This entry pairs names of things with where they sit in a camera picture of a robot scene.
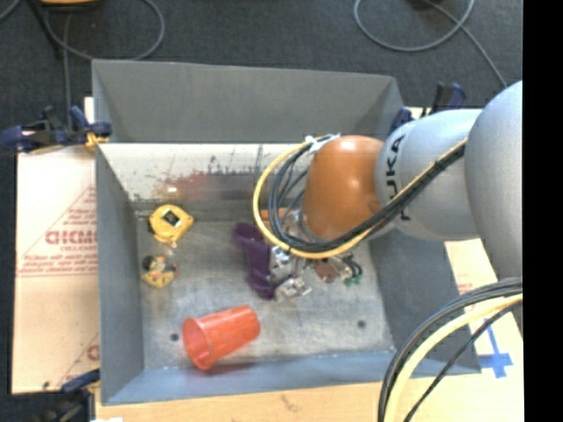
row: blue clamp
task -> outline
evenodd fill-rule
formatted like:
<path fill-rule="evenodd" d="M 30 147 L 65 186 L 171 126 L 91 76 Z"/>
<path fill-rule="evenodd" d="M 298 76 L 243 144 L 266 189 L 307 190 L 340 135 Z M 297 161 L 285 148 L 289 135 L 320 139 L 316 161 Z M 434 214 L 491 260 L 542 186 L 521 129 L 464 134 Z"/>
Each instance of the blue clamp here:
<path fill-rule="evenodd" d="M 69 115 L 72 127 L 62 124 L 53 107 L 47 106 L 35 122 L 3 130 L 0 141 L 8 149 L 30 153 L 40 149 L 85 144 L 92 135 L 106 139 L 113 132 L 112 125 L 108 122 L 88 122 L 78 106 L 72 106 Z"/>

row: small toy figure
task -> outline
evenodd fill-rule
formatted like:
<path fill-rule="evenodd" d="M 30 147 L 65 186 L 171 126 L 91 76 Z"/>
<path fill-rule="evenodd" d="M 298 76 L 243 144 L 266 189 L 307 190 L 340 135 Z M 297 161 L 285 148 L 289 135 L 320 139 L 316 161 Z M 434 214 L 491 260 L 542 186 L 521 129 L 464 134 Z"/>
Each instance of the small toy figure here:
<path fill-rule="evenodd" d="M 143 259 L 141 280 L 160 289 L 169 284 L 178 275 L 178 266 L 164 255 L 147 256 Z"/>

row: purple object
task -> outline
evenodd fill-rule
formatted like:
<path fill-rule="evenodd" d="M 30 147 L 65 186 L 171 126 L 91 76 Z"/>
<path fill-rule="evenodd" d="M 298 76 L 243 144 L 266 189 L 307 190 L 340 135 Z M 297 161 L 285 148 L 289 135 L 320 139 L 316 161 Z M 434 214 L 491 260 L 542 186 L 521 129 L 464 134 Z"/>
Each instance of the purple object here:
<path fill-rule="evenodd" d="M 245 281 L 262 298 L 270 300 L 274 298 L 274 290 L 267 281 L 270 265 L 270 248 L 264 242 L 259 230 L 250 223 L 240 222 L 235 225 L 232 231 L 234 244 L 245 251 L 246 263 L 250 272 L 245 277 Z"/>

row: dark carpet floor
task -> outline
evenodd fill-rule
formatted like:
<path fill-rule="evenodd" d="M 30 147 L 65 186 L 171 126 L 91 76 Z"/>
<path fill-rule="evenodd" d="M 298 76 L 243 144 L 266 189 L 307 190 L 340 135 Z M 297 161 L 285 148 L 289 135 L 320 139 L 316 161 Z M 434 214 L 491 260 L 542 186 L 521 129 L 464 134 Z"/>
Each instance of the dark carpet floor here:
<path fill-rule="evenodd" d="M 0 14 L 14 1 L 0 0 Z M 430 1 L 460 19 L 471 0 Z M 429 105 L 439 81 L 460 84 L 467 93 L 465 104 L 481 107 L 505 85 L 523 79 L 523 0 L 474 0 L 463 24 L 466 31 L 456 31 L 436 47 L 408 53 L 382 47 L 364 35 L 355 23 L 355 0 L 151 2 L 165 21 L 165 36 L 149 57 L 152 61 L 389 75 L 397 78 L 401 96 L 411 106 Z M 359 14 L 374 36 L 407 47 L 433 42 L 455 27 L 447 15 L 419 0 L 364 0 Z M 58 36 L 67 17 L 49 15 Z M 146 52 L 158 30 L 156 13 L 143 0 L 106 0 L 70 16 L 68 43 L 89 56 L 131 57 Z M 61 51 L 55 52 L 25 0 L 0 19 L 0 129 L 34 121 L 47 105 L 64 117 L 62 64 Z M 90 91 L 89 61 L 70 55 L 72 103 Z M 9 393 L 15 160 L 7 150 L 0 151 L 0 201 L 0 422 L 25 422 L 58 396 Z"/>

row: red plastic cup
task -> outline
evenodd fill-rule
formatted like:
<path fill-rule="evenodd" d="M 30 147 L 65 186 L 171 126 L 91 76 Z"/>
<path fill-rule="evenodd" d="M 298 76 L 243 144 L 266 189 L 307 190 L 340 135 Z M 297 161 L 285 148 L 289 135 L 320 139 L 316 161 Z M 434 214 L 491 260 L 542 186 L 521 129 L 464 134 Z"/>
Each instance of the red plastic cup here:
<path fill-rule="evenodd" d="M 256 339 L 260 321 L 247 305 L 227 309 L 198 319 L 189 317 L 182 327 L 184 346 L 201 370 Z"/>

